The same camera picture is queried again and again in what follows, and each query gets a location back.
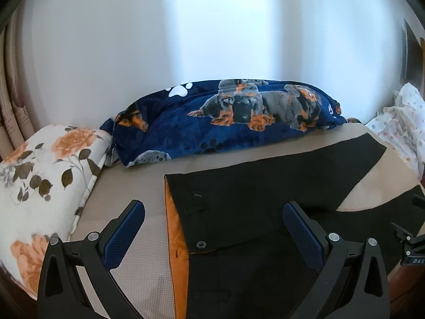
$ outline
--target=polka dot fabric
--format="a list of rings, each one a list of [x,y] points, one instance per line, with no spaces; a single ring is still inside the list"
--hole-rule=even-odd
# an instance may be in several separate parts
[[[388,142],[420,180],[425,162],[425,101],[409,83],[394,95],[394,106],[384,108],[366,126]]]

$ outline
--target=dachshund print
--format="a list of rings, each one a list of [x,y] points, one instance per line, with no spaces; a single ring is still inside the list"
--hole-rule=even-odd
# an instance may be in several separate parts
[[[335,101],[335,100],[334,100],[334,102],[335,102],[335,113],[337,113],[338,115],[341,115],[342,114],[341,104],[338,101]]]
[[[348,119],[346,119],[347,123],[362,123],[359,119],[355,118],[355,117],[349,117]]]
[[[287,91],[261,92],[264,114],[273,116],[277,122],[305,132],[314,127],[320,115],[320,96],[302,85],[285,85]]]
[[[253,131],[264,131],[275,119],[263,114],[263,98],[257,85],[267,85],[263,80],[226,79],[218,84],[218,94],[209,98],[201,108],[189,116],[212,117],[211,124],[231,126],[246,124]]]
[[[121,126],[130,127],[131,125],[136,126],[138,129],[147,132],[149,125],[142,118],[139,108],[136,102],[131,104],[123,113],[119,114],[115,118],[115,122]]]
[[[128,167],[142,163],[156,163],[170,160],[171,157],[167,152],[158,150],[147,150],[136,157],[132,162],[128,163]]]

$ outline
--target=blue gripper pad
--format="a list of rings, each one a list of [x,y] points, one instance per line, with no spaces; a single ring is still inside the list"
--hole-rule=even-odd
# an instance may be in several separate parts
[[[307,266],[320,272],[325,263],[324,249],[290,203],[283,207],[283,222]]]
[[[137,201],[105,244],[103,265],[106,269],[115,269],[120,265],[144,220],[145,206]]]

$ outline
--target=navy blue blanket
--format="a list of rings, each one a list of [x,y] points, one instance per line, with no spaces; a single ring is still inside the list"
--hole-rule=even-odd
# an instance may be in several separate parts
[[[184,155],[251,148],[343,124],[339,103],[298,82],[187,83],[138,99],[101,129],[129,167]]]

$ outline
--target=black fabric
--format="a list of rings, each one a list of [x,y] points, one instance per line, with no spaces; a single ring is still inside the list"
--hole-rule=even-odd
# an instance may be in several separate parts
[[[374,237],[387,272],[402,255],[394,222],[416,235],[425,210],[411,204],[416,186],[377,208],[359,212],[324,212],[304,208],[327,232],[345,240]],[[187,319],[282,319],[302,300],[316,279],[284,227],[243,244],[189,256]]]
[[[189,252],[237,245],[282,228],[282,208],[290,200],[304,209],[336,210],[385,149],[364,134],[310,152],[166,175]],[[207,243],[202,250],[199,241]]]

